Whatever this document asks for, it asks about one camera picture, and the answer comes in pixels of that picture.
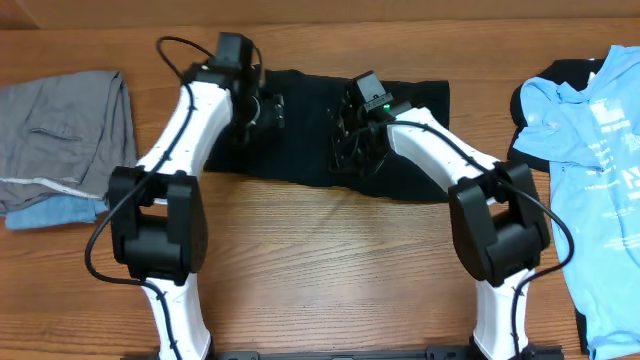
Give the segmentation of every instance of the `gray garment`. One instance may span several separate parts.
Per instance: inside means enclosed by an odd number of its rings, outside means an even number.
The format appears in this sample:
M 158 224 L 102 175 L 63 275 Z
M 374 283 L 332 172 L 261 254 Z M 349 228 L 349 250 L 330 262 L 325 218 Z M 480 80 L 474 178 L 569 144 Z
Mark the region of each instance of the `gray garment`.
M 0 89 L 0 212 L 67 193 L 103 198 L 118 165 L 136 164 L 129 93 L 117 71 Z

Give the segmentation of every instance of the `folded clothing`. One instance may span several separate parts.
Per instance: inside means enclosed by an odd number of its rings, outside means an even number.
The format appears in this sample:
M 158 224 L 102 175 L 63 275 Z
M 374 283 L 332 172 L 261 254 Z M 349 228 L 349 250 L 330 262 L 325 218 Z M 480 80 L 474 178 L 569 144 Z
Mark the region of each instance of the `folded clothing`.
M 566 64 L 522 86 L 526 126 L 513 147 L 548 161 L 551 209 L 575 240 L 563 272 L 591 358 L 622 357 L 640 352 L 640 48 L 613 46 L 604 62 Z M 555 223 L 553 235 L 566 258 Z
M 101 200 L 113 168 L 135 163 L 131 106 L 119 72 L 0 89 L 0 212 L 56 193 Z
M 97 215 L 106 211 L 107 206 L 102 200 L 54 195 L 22 210 L 8 212 L 5 226 L 10 230 L 24 230 L 79 222 L 93 223 Z
M 381 168 L 369 177 L 328 171 L 330 136 L 334 130 L 330 115 L 335 114 L 348 81 L 294 70 L 267 72 L 266 90 L 284 98 L 284 129 L 260 134 L 240 151 L 221 136 L 209 157 L 207 170 L 309 186 L 341 186 L 364 195 L 396 200 L 447 201 L 447 194 L 429 176 L 392 151 Z M 407 95 L 414 104 L 428 107 L 440 124 L 449 126 L 447 81 L 385 81 L 383 85 L 396 98 Z

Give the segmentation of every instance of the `light blue shirt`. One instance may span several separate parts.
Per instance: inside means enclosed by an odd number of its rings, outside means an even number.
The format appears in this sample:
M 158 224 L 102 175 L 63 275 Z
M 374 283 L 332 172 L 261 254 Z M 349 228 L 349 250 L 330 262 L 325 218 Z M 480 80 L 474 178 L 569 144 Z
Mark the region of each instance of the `light blue shirt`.
M 551 208 L 575 239 L 564 277 L 591 357 L 640 352 L 640 47 L 613 46 L 582 91 L 533 78 L 520 96 L 528 126 L 514 148 L 549 160 Z M 555 223 L 553 237 L 566 258 Z

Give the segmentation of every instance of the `black cloth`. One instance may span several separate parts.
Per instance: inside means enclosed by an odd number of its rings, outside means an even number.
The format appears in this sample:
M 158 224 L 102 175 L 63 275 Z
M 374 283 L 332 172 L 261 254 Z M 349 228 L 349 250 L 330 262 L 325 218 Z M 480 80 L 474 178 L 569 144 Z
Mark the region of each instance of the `black cloth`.
M 572 88 L 577 91 L 581 91 L 587 88 L 589 74 L 591 72 L 597 73 L 600 71 L 603 64 L 604 59 L 556 60 L 551 64 L 551 66 L 538 74 L 537 77 L 553 81 L 558 85 L 566 82 L 569 83 Z M 527 119 L 524 117 L 522 103 L 520 100 L 521 89 L 522 85 L 513 92 L 513 96 L 511 97 L 511 117 L 513 118 L 513 122 L 516 124 L 516 131 L 513 134 L 513 139 L 511 139 L 511 145 L 509 145 L 507 159 L 525 163 L 532 169 L 549 172 L 549 161 L 525 154 L 513 148 L 513 143 L 515 143 L 518 135 L 520 135 L 522 129 L 527 126 Z
M 372 176 L 328 171 L 333 122 L 344 95 L 346 79 L 305 75 L 299 71 L 266 73 L 265 88 L 284 97 L 285 127 L 257 133 L 246 148 L 237 149 L 224 134 L 216 143 L 206 169 L 284 180 L 302 185 L 340 186 L 374 197 L 396 200 L 444 202 L 447 195 L 418 166 L 389 151 Z M 394 97 L 429 108 L 438 122 L 449 126 L 449 83 L 383 82 Z

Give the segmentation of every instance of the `light blue garment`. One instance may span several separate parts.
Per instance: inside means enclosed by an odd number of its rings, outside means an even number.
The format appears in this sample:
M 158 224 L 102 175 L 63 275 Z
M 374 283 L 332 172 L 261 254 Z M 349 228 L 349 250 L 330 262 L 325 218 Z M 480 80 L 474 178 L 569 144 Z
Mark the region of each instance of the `light blue garment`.
M 71 223 L 92 223 L 96 215 L 107 211 L 102 200 L 71 195 L 52 196 L 28 208 L 6 213 L 5 225 L 10 230 L 35 229 Z
M 576 246 L 564 276 L 591 357 L 640 352 L 640 48 L 613 46 L 582 91 L 530 79 L 521 101 L 528 126 L 514 147 L 550 162 L 551 208 Z M 566 258 L 555 223 L 553 236 Z

